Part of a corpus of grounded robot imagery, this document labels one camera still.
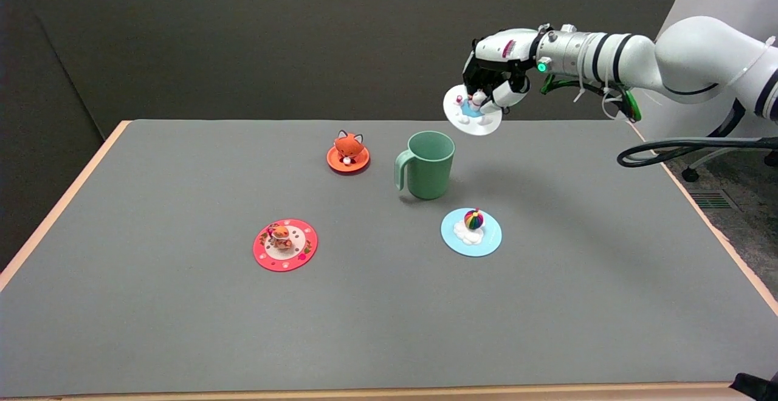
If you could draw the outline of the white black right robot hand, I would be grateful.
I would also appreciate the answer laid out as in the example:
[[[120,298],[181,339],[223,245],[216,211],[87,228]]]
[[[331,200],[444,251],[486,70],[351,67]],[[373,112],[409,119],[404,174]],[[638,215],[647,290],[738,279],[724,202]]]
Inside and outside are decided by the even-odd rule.
[[[540,38],[538,30],[509,29],[472,42],[463,85],[479,101],[481,113],[502,113],[526,97],[531,90],[527,73],[536,67]]]

